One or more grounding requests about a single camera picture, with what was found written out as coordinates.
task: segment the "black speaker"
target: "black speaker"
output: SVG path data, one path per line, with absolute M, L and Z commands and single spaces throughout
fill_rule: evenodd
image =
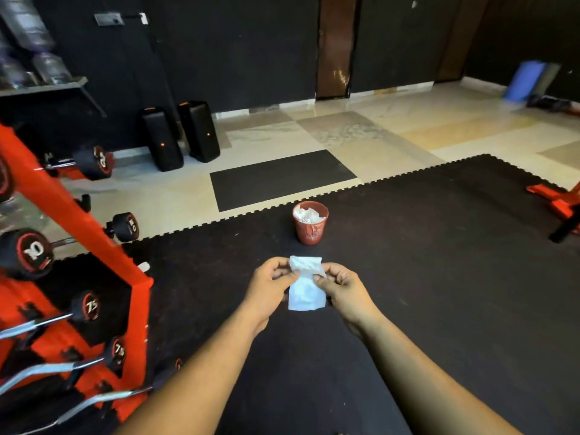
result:
M 207 103 L 184 102 L 179 104 L 178 110 L 189 144 L 189 154 L 204 163 L 219 157 L 218 137 Z
M 139 127 L 160 171 L 172 171 L 183 166 L 183 154 L 178 145 L 178 125 L 164 109 L 152 107 L 141 110 Z

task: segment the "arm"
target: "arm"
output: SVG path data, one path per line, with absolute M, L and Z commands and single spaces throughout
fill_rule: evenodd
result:
M 240 307 L 116 435 L 213 434 L 254 337 L 297 278 L 287 258 L 258 267 Z
M 358 275 L 323 264 L 315 277 L 358 336 L 416 435 L 515 435 L 513 426 L 447 375 L 375 306 Z

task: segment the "rubber floor mat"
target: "rubber floor mat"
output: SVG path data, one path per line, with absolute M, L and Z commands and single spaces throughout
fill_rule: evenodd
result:
M 520 431 L 577 434 L 580 242 L 547 240 L 559 221 L 524 189 L 539 182 L 483 155 L 315 197 L 330 210 L 316 246 L 296 240 L 294 203 L 129 244 L 156 280 L 149 371 L 168 356 L 190 356 L 267 258 L 322 256 L 355 270 L 391 321 Z M 54 296 L 71 275 L 79 290 L 90 288 L 92 271 L 107 270 L 90 255 L 64 260 L 43 288 Z M 115 311 L 127 307 L 126 288 L 119 290 Z M 26 415 L 28 428 L 46 422 L 2 403 L 3 423 L 12 415 Z M 55 433 L 112 431 L 96 418 Z M 12 419 L 10 428 L 22 424 Z M 254 341 L 217 433 L 340 432 L 410 433 L 338 314 L 282 305 Z

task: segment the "forearm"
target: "forearm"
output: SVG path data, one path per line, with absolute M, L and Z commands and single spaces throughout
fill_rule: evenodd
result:
M 384 316 L 365 325 L 363 341 L 415 435 L 520 433 Z
M 213 434 L 255 334 L 238 309 L 117 435 Z

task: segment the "crumpled tissue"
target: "crumpled tissue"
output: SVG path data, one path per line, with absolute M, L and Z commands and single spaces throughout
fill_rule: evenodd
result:
M 320 214 L 314 209 L 302 209 L 301 207 L 294 209 L 294 218 L 296 218 L 301 223 L 306 224 L 317 224 L 326 220 L 326 217 L 321 217 Z
M 326 305 L 326 293 L 314 283 L 313 276 L 326 278 L 322 266 L 323 259 L 314 256 L 291 256 L 290 269 L 299 271 L 300 277 L 290 286 L 288 310 L 308 311 Z

